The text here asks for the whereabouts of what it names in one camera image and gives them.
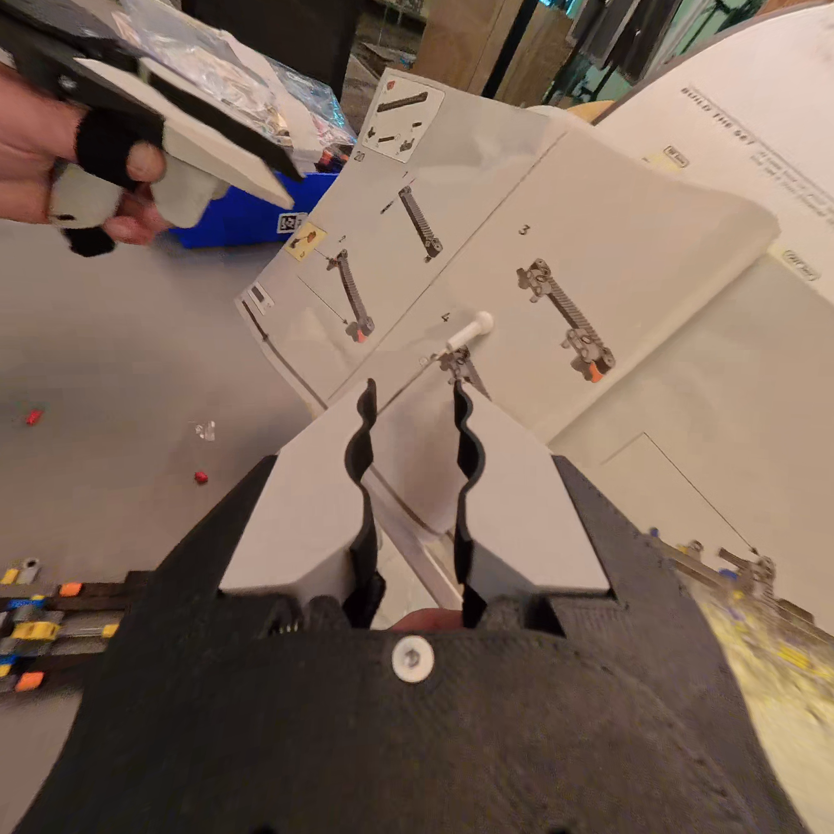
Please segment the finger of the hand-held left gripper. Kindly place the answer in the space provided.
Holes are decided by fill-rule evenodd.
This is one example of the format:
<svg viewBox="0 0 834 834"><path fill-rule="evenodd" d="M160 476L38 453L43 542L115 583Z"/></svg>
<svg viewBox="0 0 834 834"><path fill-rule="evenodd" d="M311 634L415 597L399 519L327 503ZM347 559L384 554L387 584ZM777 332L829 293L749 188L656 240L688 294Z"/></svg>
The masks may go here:
<svg viewBox="0 0 834 834"><path fill-rule="evenodd" d="M174 107L214 129L241 149L253 153L270 169L294 182L305 174L293 160L288 137L276 136L263 125L245 120L222 101L213 99L193 83L149 57L139 59L139 77Z"/></svg>
<svg viewBox="0 0 834 834"><path fill-rule="evenodd" d="M75 63L81 78L114 100L105 103L105 109L133 117L165 152L166 172L154 192L160 210L204 210L222 185L284 209L293 207L274 170L151 89L139 77L139 60L131 71L92 58L77 58Z"/></svg>

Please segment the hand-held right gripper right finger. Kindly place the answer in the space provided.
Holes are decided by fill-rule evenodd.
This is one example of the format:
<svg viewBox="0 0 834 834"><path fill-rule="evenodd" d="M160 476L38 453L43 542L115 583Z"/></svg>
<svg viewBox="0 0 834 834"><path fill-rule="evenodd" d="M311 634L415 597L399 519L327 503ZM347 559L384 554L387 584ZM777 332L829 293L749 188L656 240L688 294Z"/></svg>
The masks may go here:
<svg viewBox="0 0 834 834"><path fill-rule="evenodd" d="M557 627L545 599L606 599L611 584L553 455L470 383L453 385L464 484L453 533L464 627L507 598L523 626Z"/></svg>

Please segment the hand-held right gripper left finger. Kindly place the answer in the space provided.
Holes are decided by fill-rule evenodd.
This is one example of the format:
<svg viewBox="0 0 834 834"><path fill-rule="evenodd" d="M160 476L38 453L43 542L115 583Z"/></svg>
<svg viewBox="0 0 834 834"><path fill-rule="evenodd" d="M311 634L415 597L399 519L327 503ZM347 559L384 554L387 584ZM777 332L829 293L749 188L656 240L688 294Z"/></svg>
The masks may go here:
<svg viewBox="0 0 834 834"><path fill-rule="evenodd" d="M328 596L353 627L380 608L380 537L363 477L374 461L377 386L357 384L277 453L218 589Z"/></svg>

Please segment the lego instruction booklet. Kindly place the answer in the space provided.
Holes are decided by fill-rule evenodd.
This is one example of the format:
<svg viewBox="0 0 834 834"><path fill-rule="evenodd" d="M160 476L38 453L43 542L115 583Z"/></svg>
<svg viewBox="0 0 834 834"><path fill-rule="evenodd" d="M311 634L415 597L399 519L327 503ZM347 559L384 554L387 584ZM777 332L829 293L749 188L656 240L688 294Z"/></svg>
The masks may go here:
<svg viewBox="0 0 834 834"><path fill-rule="evenodd" d="M410 163L358 149L238 309L318 416L377 385L370 492L435 599L451 574L451 373L479 311L487 395L668 546L769 559L832 635L832 304L776 254L764 198L651 172L571 116L445 98Z"/></svg>

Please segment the black lego chassis build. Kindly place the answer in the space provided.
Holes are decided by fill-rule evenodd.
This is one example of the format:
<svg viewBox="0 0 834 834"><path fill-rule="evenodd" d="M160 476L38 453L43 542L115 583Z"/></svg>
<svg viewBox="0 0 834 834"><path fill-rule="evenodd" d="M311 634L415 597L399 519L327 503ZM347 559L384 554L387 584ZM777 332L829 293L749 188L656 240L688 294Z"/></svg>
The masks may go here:
<svg viewBox="0 0 834 834"><path fill-rule="evenodd" d="M41 563L19 560L1 577L1 695L81 689L153 570L119 581L40 580Z"/></svg>

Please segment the person's left hand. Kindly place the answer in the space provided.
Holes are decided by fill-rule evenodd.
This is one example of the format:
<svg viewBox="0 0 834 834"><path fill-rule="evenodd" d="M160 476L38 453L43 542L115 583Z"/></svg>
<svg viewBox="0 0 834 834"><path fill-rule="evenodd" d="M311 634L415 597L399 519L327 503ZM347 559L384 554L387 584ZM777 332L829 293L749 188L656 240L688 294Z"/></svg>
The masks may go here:
<svg viewBox="0 0 834 834"><path fill-rule="evenodd" d="M52 172L58 160L76 163L78 128L85 109L52 99L12 68L1 67L1 218L49 224ZM122 194L104 231L117 243L148 245L169 228L152 201L150 184L165 172L162 152L136 142L121 153L125 175L139 186Z"/></svg>

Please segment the pile of clear parts bags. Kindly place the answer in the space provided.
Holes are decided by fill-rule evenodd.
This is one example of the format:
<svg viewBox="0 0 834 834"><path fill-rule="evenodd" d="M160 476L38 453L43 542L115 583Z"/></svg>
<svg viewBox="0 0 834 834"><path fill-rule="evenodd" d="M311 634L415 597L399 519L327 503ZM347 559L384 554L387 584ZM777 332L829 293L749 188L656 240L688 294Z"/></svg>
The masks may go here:
<svg viewBox="0 0 834 834"><path fill-rule="evenodd" d="M356 136L327 84L171 3L119 5L112 18L122 39L286 151L298 172L336 174L349 161Z"/></svg>

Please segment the blue plastic bin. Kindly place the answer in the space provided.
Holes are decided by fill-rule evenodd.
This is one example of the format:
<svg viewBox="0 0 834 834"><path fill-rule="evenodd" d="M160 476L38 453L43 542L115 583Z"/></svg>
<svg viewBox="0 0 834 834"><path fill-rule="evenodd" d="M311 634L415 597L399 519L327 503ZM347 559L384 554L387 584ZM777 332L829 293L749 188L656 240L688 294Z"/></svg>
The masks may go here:
<svg viewBox="0 0 834 834"><path fill-rule="evenodd" d="M283 244L301 229L338 174L311 172L299 182L280 172L276 177L293 199L292 208L280 208L229 187L223 198L208 204L196 226L172 228L173 236L188 249Z"/></svg>

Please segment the white printed sheet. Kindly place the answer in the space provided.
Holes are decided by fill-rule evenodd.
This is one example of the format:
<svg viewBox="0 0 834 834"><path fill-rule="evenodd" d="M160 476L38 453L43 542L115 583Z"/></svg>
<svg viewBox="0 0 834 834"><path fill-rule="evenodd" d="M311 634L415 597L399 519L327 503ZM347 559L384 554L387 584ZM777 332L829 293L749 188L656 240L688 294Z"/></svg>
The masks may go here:
<svg viewBox="0 0 834 834"><path fill-rule="evenodd" d="M832 238L833 10L754 19L673 61L596 122L631 158Z"/></svg>

